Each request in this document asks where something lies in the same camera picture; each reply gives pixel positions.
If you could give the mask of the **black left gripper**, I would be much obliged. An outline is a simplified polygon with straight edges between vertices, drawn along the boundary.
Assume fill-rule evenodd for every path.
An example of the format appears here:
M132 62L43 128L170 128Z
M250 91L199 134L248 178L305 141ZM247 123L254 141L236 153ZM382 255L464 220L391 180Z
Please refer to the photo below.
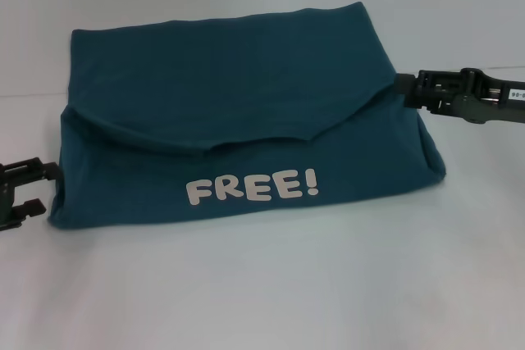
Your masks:
M12 230L21 226L26 217L40 216L46 207L39 199L24 202L13 207L14 188L8 182L36 182L39 180L61 180L62 170L56 162L42 163L38 158L1 165L1 231Z

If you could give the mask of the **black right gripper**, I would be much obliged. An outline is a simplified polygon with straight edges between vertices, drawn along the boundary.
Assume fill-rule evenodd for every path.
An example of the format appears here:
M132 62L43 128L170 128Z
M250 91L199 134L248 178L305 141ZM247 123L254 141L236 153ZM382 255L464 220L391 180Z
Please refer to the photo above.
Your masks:
M397 74L393 90L405 95L405 107L434 115L480 125L493 120L524 123L524 83L490 77L479 69ZM452 97L451 101L440 99L446 97Z

